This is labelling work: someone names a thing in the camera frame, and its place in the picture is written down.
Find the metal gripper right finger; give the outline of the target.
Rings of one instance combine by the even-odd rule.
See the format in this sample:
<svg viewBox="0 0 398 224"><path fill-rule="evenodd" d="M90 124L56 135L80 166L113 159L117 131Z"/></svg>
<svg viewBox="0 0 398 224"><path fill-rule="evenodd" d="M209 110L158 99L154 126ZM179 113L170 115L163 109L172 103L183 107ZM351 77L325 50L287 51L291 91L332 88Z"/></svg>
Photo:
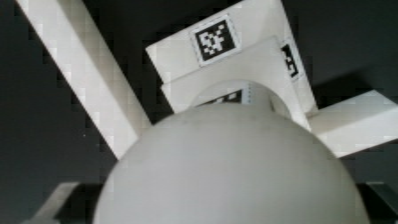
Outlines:
<svg viewBox="0 0 398 224"><path fill-rule="evenodd" d="M398 193L383 182L367 182L366 187L371 224L398 224Z"/></svg>

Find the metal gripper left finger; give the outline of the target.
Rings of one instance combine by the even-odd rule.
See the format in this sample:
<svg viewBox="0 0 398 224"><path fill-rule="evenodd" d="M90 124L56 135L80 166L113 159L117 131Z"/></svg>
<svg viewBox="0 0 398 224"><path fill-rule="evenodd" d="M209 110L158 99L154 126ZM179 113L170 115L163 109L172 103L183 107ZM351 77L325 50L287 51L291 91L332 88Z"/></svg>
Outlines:
<svg viewBox="0 0 398 224"><path fill-rule="evenodd" d="M19 224L60 224L60 219L56 218L56 215L60 213L76 187L76 182L64 182L56 185L32 218L26 219Z"/></svg>

